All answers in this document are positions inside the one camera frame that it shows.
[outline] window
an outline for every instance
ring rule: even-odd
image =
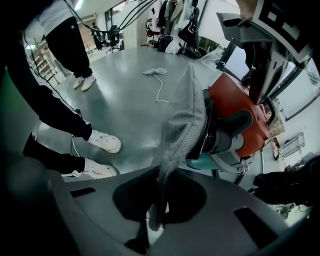
[[[118,5],[116,5],[115,7],[112,8],[112,15],[115,15],[117,13],[121,13],[123,7],[126,5],[126,1],[123,1],[121,3],[119,3]]]
[[[112,10],[109,9],[108,11],[106,11],[105,13],[105,21],[110,21],[112,19]]]

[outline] orange robot part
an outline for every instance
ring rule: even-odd
[[[236,151],[239,157],[248,157],[263,148],[269,138],[264,109],[253,104],[248,90],[240,82],[223,73],[209,88],[209,97],[213,100],[214,113],[218,118],[226,118],[243,109],[251,113],[252,125],[241,133],[244,144]]]

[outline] black cable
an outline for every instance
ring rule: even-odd
[[[301,205],[299,204],[299,205],[298,205],[298,210],[299,210],[299,212],[301,212],[301,213],[305,213],[305,212],[307,212],[307,211],[309,211],[309,210],[311,210],[311,209],[312,209],[311,207],[306,206],[306,205],[305,205],[305,207],[307,207],[307,209],[306,209],[306,210],[301,210],[301,209],[300,209],[300,207],[301,207]]]
[[[138,4],[133,10],[135,10],[137,7],[139,7],[140,5],[142,5],[143,3],[145,3],[148,0],[144,0],[143,2],[141,2],[140,4]],[[145,7],[146,5],[147,8],[144,9],[142,12],[141,9],[139,9],[134,15],[133,17],[125,24],[124,27],[119,27],[118,29],[112,30],[112,31],[107,31],[107,30],[99,30],[99,29],[95,29],[93,27],[88,26],[77,14],[77,12],[70,6],[70,4],[68,2],[66,2],[66,0],[64,0],[64,2],[67,4],[69,10],[71,11],[72,15],[75,16],[86,28],[95,31],[95,32],[100,32],[100,33],[114,33],[114,32],[118,32],[121,30],[124,30],[125,28],[127,28],[129,25],[131,25],[137,18],[139,18],[153,3],[155,3],[157,0],[151,0],[150,2],[148,2],[147,4],[145,4],[143,7]],[[121,23],[121,25],[125,22],[125,20],[129,17],[129,15],[133,12],[133,10],[125,17],[125,19],[123,20],[123,22]],[[129,23],[138,13],[140,12],[140,14],[131,22]]]
[[[142,6],[141,9],[139,9],[139,10],[136,12],[136,14],[137,14],[138,12],[140,12],[140,10],[142,10],[144,7],[146,7],[146,6],[147,6],[148,4],[150,4],[151,2],[152,2],[152,1],[146,3],[144,6]],[[143,11],[139,14],[139,16],[140,16],[141,14],[143,14],[148,8],[149,8],[149,6],[148,6],[145,10],[143,10]],[[133,22],[131,22],[130,24],[128,24],[128,23],[135,17],[135,15],[133,15],[133,16],[131,17],[131,19],[129,19],[129,21],[124,25],[124,27],[122,28],[122,30],[125,29],[126,27],[128,27],[129,25],[131,25],[137,18],[139,18],[139,16],[137,16],[136,19],[135,19]]]
[[[40,74],[40,72],[39,72],[38,64],[37,64],[36,59],[35,59],[35,56],[34,56],[34,52],[32,51],[31,46],[30,46],[30,44],[29,44],[28,41],[27,41],[26,33],[25,33],[25,32],[23,32],[23,38],[24,38],[24,41],[26,42],[26,44],[30,47],[31,57],[32,57],[32,60],[33,60],[33,62],[34,62],[34,64],[35,64],[36,71],[37,71],[39,77],[41,77],[43,80],[45,80],[45,81],[50,85],[50,87],[59,95],[60,99],[61,99],[65,104],[67,104],[75,113],[77,113],[77,112],[74,110],[74,108],[73,108],[72,106],[70,106],[70,105],[62,98],[62,96],[60,95],[60,93],[51,85],[51,83],[50,83],[47,79],[45,79],[44,77],[41,76],[41,74]]]
[[[122,26],[122,24],[125,22],[125,20],[130,16],[130,14],[135,10],[135,9],[137,9],[140,5],[142,5],[143,3],[145,3],[146,1],[149,1],[149,0],[144,0],[144,1],[142,1],[141,3],[139,3],[135,8],[133,8],[129,13],[128,13],[128,15],[124,18],[124,20],[122,21],[122,23],[119,25],[119,28],[121,28],[121,26]]]

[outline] white rope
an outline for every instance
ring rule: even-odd
[[[72,139],[71,139],[71,141],[72,141],[72,147],[73,147],[73,150],[75,151],[76,155],[77,155],[78,158],[79,158],[79,157],[80,157],[80,154],[79,154],[78,150],[76,149],[74,138],[75,138],[75,136],[72,135]]]
[[[159,82],[161,83],[161,86],[160,86],[160,89],[158,91],[158,95],[156,96],[156,102],[166,102],[166,103],[170,103],[169,101],[166,101],[166,100],[163,100],[163,99],[159,99],[159,94],[161,92],[161,89],[162,89],[162,81],[156,76],[156,74],[161,74],[161,75],[164,75],[165,73],[167,73],[167,70],[162,68],[162,67],[158,67],[158,68],[153,68],[151,70],[146,70],[143,72],[143,74],[145,75],[154,75],[156,79],[159,80]]]
[[[70,81],[71,81],[71,77],[72,77],[72,74],[69,75],[69,81],[68,81],[68,83],[66,84],[64,100],[67,99],[67,92],[68,92],[68,87],[69,87],[69,84],[70,84]]]

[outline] ceiling light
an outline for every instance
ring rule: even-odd
[[[74,10],[75,10],[75,11],[80,10],[81,5],[82,5],[83,2],[84,2],[84,0],[79,0],[79,1],[76,3],[76,5],[75,5]]]
[[[32,49],[36,48],[36,46],[33,45],[33,44],[31,44],[31,45],[27,45],[25,48],[26,48],[27,50],[32,50]]]

